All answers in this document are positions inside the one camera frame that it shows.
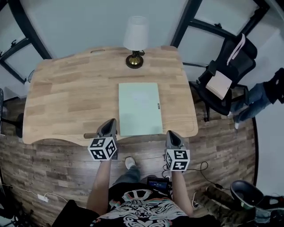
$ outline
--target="blue jeans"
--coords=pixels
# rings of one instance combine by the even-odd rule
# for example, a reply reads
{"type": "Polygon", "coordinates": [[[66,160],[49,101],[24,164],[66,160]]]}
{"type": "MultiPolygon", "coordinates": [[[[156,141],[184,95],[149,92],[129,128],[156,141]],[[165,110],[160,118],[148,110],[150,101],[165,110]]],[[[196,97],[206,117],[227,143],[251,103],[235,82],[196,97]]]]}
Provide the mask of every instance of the blue jeans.
{"type": "Polygon", "coordinates": [[[127,172],[123,175],[121,175],[115,184],[119,184],[119,183],[138,183],[140,182],[140,170],[136,167],[136,166],[131,166],[130,169],[127,170],[127,172]]]}
{"type": "Polygon", "coordinates": [[[263,83],[256,84],[248,92],[247,98],[244,97],[237,102],[233,102],[231,105],[231,112],[237,112],[244,106],[244,104],[248,105],[248,108],[241,111],[237,116],[234,117],[236,123],[255,117],[260,111],[271,104],[266,96],[263,83]]]}

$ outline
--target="white lampshade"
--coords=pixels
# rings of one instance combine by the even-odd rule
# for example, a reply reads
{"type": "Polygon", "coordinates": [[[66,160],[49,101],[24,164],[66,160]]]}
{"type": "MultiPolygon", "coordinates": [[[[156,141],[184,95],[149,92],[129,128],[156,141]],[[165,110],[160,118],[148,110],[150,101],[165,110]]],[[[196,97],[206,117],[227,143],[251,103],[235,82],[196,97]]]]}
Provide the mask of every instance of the white lampshade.
{"type": "Polygon", "coordinates": [[[123,45],[131,51],[141,51],[148,45],[148,19],[132,16],[128,20],[123,45]]]}

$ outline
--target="forearm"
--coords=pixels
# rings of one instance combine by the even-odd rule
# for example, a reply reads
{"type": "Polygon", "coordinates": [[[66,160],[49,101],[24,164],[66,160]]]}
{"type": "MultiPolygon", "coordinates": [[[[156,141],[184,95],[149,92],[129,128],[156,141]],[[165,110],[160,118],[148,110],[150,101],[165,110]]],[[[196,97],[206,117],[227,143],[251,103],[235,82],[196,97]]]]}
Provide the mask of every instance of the forearm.
{"type": "Polygon", "coordinates": [[[87,209],[99,215],[104,215],[107,212],[110,165],[111,160],[101,162],[87,202],[87,209]]]}
{"type": "Polygon", "coordinates": [[[172,171],[173,201],[189,216],[193,217],[193,208],[187,195],[182,172],[172,171]]]}

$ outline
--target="table lamp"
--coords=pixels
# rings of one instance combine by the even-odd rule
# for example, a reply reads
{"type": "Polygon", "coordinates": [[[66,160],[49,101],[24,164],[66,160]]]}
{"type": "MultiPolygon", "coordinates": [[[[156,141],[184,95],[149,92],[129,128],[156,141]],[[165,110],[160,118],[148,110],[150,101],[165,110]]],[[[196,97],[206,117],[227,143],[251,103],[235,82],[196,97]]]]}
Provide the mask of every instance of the table lamp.
{"type": "Polygon", "coordinates": [[[123,45],[132,54],[126,58],[126,65],[131,69],[138,69],[143,65],[143,56],[141,53],[148,45],[148,19],[142,16],[132,16],[128,20],[128,25],[124,37],[123,45]]]}

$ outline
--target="laminate flooring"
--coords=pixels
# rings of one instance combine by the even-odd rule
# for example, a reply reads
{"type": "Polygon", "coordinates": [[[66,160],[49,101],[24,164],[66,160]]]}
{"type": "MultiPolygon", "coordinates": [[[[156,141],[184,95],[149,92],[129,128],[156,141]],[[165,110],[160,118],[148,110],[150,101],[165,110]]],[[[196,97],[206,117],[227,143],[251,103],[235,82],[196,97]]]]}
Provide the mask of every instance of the laminate flooring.
{"type": "MultiPolygon", "coordinates": [[[[234,96],[242,89],[234,90],[234,96]]],[[[193,99],[199,97],[193,92],[193,99]]],[[[15,99],[5,103],[7,118],[16,120],[24,111],[25,99],[15,99]]],[[[195,104],[198,121],[198,134],[186,138],[190,148],[188,169],[200,169],[200,163],[207,161],[208,169],[203,173],[214,183],[229,188],[239,179],[253,182],[255,172],[255,140],[252,120],[240,124],[234,129],[233,117],[226,117],[211,111],[211,120],[204,122],[205,105],[195,104]]],[[[16,137],[12,125],[2,123],[0,136],[0,166],[5,184],[13,185],[35,194],[55,193],[67,200],[75,200],[86,206],[92,189],[99,162],[94,162],[86,147],[60,140],[42,140],[34,144],[24,144],[16,137]]],[[[163,154],[165,135],[132,137],[118,142],[118,160],[112,161],[110,186],[126,171],[124,160],[132,156],[139,166],[142,177],[156,175],[161,177],[165,164],[163,154]]],[[[189,197],[195,190],[206,187],[206,181],[199,171],[184,172],[189,197]]],[[[48,194],[49,202],[40,201],[34,194],[17,188],[11,189],[16,200],[23,207],[32,209],[32,220],[39,226],[52,225],[66,202],[55,195],[48,194]]],[[[195,216],[206,215],[204,208],[195,210],[195,216]]]]}

